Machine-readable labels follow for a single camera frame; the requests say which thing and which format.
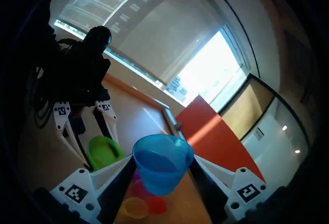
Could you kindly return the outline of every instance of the blue plastic cup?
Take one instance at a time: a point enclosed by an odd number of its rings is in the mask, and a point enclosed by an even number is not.
[[[156,196],[172,192],[194,158],[186,141],[164,134],[138,140],[132,154],[145,189]]]

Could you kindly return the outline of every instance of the window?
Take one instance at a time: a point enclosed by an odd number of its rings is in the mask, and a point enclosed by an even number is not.
[[[216,111],[247,67],[228,24],[211,0],[70,0],[55,22],[80,39],[108,27],[107,54],[183,106],[201,95]]]
[[[184,106],[197,95],[209,104],[241,68],[225,40],[225,29],[218,31],[167,86],[169,92]]]

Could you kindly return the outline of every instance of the orange plastic cup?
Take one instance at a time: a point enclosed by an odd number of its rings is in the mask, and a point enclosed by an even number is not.
[[[142,219],[148,214],[147,204],[138,197],[130,197],[121,204],[119,212],[135,219]]]
[[[159,196],[153,196],[146,201],[148,213],[153,215],[161,215],[167,211],[166,201]]]

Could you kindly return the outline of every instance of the red panel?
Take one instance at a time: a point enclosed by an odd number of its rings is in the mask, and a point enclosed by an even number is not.
[[[194,153],[235,172],[246,167],[263,181],[254,160],[222,118],[201,97],[196,97],[177,117]]]

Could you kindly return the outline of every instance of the window blind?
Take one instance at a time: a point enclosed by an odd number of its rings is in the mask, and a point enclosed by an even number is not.
[[[71,0],[60,18],[110,28],[109,47],[165,85],[224,24],[210,0]]]

